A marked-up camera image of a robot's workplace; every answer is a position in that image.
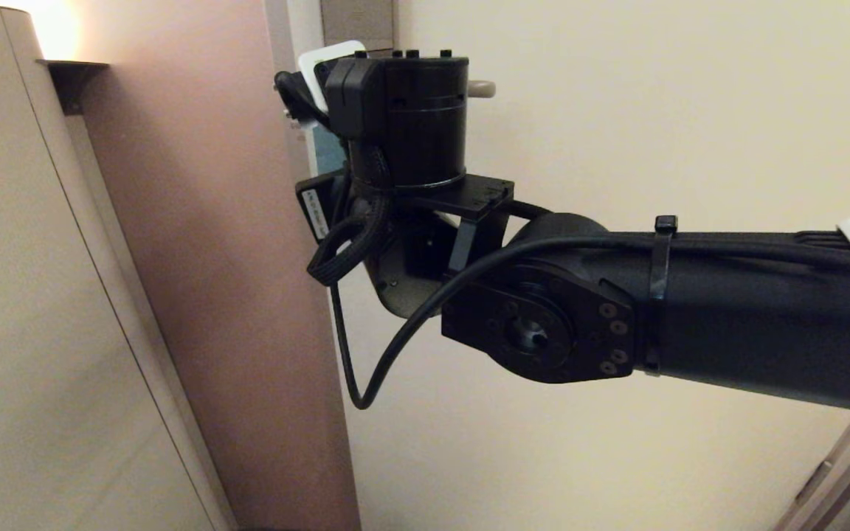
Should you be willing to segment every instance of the sticker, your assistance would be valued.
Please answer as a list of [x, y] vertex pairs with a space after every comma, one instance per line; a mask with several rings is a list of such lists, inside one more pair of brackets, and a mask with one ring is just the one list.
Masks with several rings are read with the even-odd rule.
[[327, 216], [323, 215], [323, 207], [320, 206], [320, 197], [316, 190], [304, 190], [300, 193], [304, 199], [304, 206], [307, 207], [307, 218], [310, 218], [311, 228], [314, 229], [314, 234], [317, 239], [321, 240], [327, 237], [330, 232], [330, 227], [327, 226]]

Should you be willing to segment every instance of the label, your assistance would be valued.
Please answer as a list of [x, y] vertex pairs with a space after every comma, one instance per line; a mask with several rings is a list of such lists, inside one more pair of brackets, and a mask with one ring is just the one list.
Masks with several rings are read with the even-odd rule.
[[314, 229], [314, 234], [317, 239], [321, 240], [327, 237], [330, 232], [330, 227], [327, 226], [327, 216], [323, 215], [323, 207], [320, 206], [320, 197], [316, 190], [304, 190], [300, 193], [304, 199], [304, 206], [307, 207], [307, 218], [310, 218], [311, 228]]

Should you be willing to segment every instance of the white panel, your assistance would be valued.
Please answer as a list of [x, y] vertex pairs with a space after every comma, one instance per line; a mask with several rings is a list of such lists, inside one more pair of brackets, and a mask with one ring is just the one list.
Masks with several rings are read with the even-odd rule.
[[[660, 214], [685, 231], [850, 216], [849, 2], [395, 9], [398, 46], [452, 48], [497, 82], [469, 102], [466, 163], [523, 201], [617, 231]], [[358, 270], [341, 286], [362, 384], [401, 325], [368, 283]], [[369, 531], [769, 529], [850, 421], [642, 374], [544, 386], [442, 339], [437, 319], [347, 415]]]
[[1, 16], [0, 529], [212, 529], [68, 208]]

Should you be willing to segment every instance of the screw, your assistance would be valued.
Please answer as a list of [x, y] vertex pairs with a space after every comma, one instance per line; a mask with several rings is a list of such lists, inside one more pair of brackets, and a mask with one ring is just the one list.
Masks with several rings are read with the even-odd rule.
[[612, 322], [608, 325], [608, 329], [616, 336], [624, 336], [628, 333], [628, 325], [624, 322]]
[[625, 350], [612, 350], [612, 353], [610, 353], [608, 357], [610, 357], [612, 361], [618, 365], [628, 362], [628, 353], [625, 352]]
[[618, 315], [618, 309], [615, 305], [605, 302], [604, 305], [599, 306], [599, 315], [605, 317], [605, 319], [611, 319]]
[[612, 375], [618, 372], [618, 368], [615, 367], [615, 364], [610, 361], [604, 361], [599, 364], [599, 370], [603, 371], [603, 374]]

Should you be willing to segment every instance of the beige wall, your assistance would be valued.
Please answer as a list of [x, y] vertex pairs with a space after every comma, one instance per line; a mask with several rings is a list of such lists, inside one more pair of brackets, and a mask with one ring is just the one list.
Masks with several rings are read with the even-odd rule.
[[239, 524], [358, 528], [262, 2], [48, 4], [77, 36], [50, 58], [112, 65], [94, 151]]
[[[611, 229], [850, 216], [850, 3], [397, 2], [398, 45], [471, 58], [469, 171]], [[361, 382], [400, 322], [343, 287]], [[347, 410], [364, 528], [764, 530], [850, 413], [671, 378], [543, 386], [428, 323]]]

